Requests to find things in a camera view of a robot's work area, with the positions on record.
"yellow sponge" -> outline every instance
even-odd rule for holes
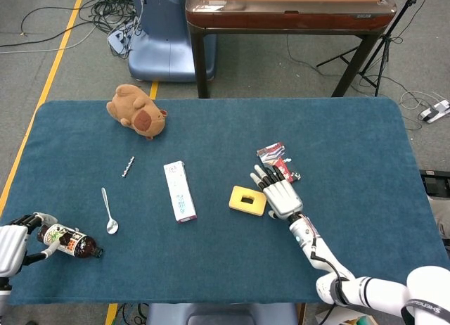
[[[231,209],[262,216],[266,207],[266,201],[266,196],[260,191],[234,186],[229,206]]]

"brown plush toy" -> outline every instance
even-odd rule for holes
[[[153,139],[164,129],[167,116],[165,110],[160,110],[147,94],[132,84],[118,86],[106,110],[123,126],[147,139]]]

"yellow tape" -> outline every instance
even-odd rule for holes
[[[150,88],[149,96],[152,100],[156,99],[156,93],[158,92],[158,81],[152,82],[152,86]],[[106,314],[105,325],[111,325],[117,314],[117,304],[109,304],[108,313]]]
[[[79,8],[82,4],[82,0],[76,0],[75,5],[73,8]],[[73,10],[72,15],[70,16],[69,22],[67,23],[67,28],[70,28],[74,25],[78,15],[78,10]],[[8,198],[9,190],[11,189],[11,184],[13,183],[15,172],[17,171],[17,168],[19,166],[20,159],[22,157],[23,149],[25,148],[25,144],[28,140],[28,135],[30,135],[31,128],[33,126],[34,117],[36,116],[36,112],[39,109],[40,106],[46,101],[47,96],[49,95],[51,84],[53,83],[53,80],[55,79],[56,71],[58,70],[59,64],[61,62],[61,59],[64,54],[64,48],[67,46],[67,43],[69,41],[70,33],[72,30],[68,30],[63,35],[63,39],[61,40],[61,44],[59,48],[60,51],[57,52],[55,60],[53,61],[53,65],[51,66],[49,76],[47,77],[47,81],[45,82],[44,89],[42,89],[41,96],[39,97],[39,101],[37,102],[36,108],[34,109],[33,115],[31,117],[30,123],[28,124],[27,131],[25,132],[25,136],[23,137],[22,143],[20,145],[19,151],[17,152],[17,155],[15,157],[13,167],[11,168],[11,171],[9,172],[8,178],[6,179],[5,187],[3,188],[3,191],[1,192],[0,196],[0,217],[3,213],[3,210],[6,205],[6,199]]]
[[[117,304],[109,304],[108,313],[106,314],[105,325],[111,325],[117,314]]]
[[[156,99],[156,93],[158,92],[158,81],[152,82],[152,87],[150,88],[150,98],[152,100]]]

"robotic arm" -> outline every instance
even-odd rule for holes
[[[12,290],[9,279],[19,273],[24,265],[50,257],[60,245],[58,239],[40,253],[27,255],[30,234],[42,224],[53,225],[57,222],[51,215],[35,212],[0,227],[0,324]]]
[[[289,230],[311,265],[328,272],[316,282],[322,301],[343,307],[359,305],[402,317],[405,324],[450,324],[450,271],[441,267],[419,267],[407,279],[407,287],[371,277],[355,278],[331,252],[302,213],[303,203],[281,171],[255,165],[259,176],[250,174],[264,192],[274,219],[288,220]]]

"white box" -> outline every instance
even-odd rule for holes
[[[184,163],[176,161],[164,166],[175,219],[178,223],[197,218],[184,171]]]

